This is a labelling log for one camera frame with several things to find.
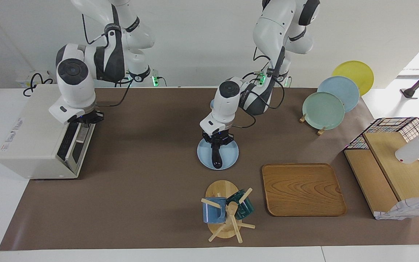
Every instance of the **black wire grid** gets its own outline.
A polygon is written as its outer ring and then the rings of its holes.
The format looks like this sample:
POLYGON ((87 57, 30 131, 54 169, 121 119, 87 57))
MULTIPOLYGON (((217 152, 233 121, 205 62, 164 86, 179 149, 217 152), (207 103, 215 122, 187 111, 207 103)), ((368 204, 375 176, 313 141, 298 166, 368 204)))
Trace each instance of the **black wire grid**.
POLYGON ((379 118, 354 139, 345 150, 369 149, 363 134, 379 132, 399 132, 405 141, 409 142, 419 135, 419 118, 379 118))

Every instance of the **brown table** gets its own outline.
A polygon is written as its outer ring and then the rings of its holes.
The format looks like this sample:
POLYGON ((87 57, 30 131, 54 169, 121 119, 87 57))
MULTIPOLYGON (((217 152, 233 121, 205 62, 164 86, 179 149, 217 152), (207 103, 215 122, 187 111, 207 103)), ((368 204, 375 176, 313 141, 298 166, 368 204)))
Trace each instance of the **brown table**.
MULTIPOLYGON (((249 129, 231 129, 240 148, 225 171, 204 167, 196 156, 198 123, 209 113, 214 89, 133 89, 124 103, 105 108, 80 178, 32 180, 20 200, 0 250, 138 249, 419 244, 419 217, 374 220, 342 153, 372 121, 364 102, 336 129, 317 136, 298 123, 309 88, 286 90, 279 110, 258 116, 249 129), (347 204, 341 217, 272 217, 264 202, 261 167, 269 163, 328 163, 347 204), (202 221, 200 199, 214 181, 253 188, 255 212, 244 222, 243 244, 216 239, 202 221)), ((99 103, 120 100, 123 90, 97 90, 99 103)), ((280 98, 275 90, 273 104, 280 98)), ((236 124, 251 119, 239 112, 236 124)))

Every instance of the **mint green plate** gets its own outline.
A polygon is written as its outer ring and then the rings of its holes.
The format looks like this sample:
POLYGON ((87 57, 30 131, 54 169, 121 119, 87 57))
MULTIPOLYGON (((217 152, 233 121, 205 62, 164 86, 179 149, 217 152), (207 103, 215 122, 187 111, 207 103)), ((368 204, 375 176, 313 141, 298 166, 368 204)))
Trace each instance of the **mint green plate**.
POLYGON ((308 96, 303 103, 303 114, 307 123, 316 128, 330 130, 344 120, 346 110, 341 100, 326 92, 317 92, 308 96))

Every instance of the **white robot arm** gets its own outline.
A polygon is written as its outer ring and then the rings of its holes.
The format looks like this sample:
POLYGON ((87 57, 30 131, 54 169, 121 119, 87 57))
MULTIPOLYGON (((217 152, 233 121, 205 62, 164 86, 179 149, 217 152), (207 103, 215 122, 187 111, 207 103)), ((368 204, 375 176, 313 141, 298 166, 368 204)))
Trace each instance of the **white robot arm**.
POLYGON ((306 31, 319 11, 319 0, 263 0, 263 13, 253 30, 256 47, 269 59, 266 80, 255 85, 241 78, 230 78, 222 83, 215 95, 211 113, 200 122, 203 138, 211 143, 212 163, 217 169, 223 163, 220 146, 233 141, 228 133, 238 107, 252 116, 263 114, 269 107, 276 82, 281 82, 291 63, 286 50, 308 53, 313 40, 306 31))
POLYGON ((61 97, 50 107, 62 123, 90 124, 103 120, 95 111, 93 79, 121 83, 126 74, 133 86, 151 86, 151 69, 140 49, 151 48, 155 37, 140 23, 130 0, 71 0, 80 12, 104 26, 107 44, 93 47, 67 44, 56 56, 61 97))

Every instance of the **light blue plate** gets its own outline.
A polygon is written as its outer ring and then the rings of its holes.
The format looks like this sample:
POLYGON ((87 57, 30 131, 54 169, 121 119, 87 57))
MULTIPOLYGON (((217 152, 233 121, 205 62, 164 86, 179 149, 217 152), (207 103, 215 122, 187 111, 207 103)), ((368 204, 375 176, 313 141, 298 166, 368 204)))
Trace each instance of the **light blue plate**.
POLYGON ((310 126, 316 129, 330 130, 344 120, 346 110, 339 98, 326 92, 317 92, 308 96, 303 103, 303 114, 310 126))
POLYGON ((224 170, 231 166, 233 166, 237 159, 238 159, 238 146, 236 141, 230 142, 226 146, 221 146, 219 148, 219 153, 221 154, 221 159, 223 160, 223 167, 216 169, 213 166, 213 161, 211 160, 211 144, 207 143, 204 139, 200 141, 198 147, 196 148, 196 154, 198 155, 198 159, 202 164, 204 164, 207 168, 211 168, 213 170, 224 170))
POLYGON ((331 76, 324 80, 318 87, 318 92, 333 94, 342 101, 346 113, 358 104, 360 91, 354 81, 345 76, 331 76))

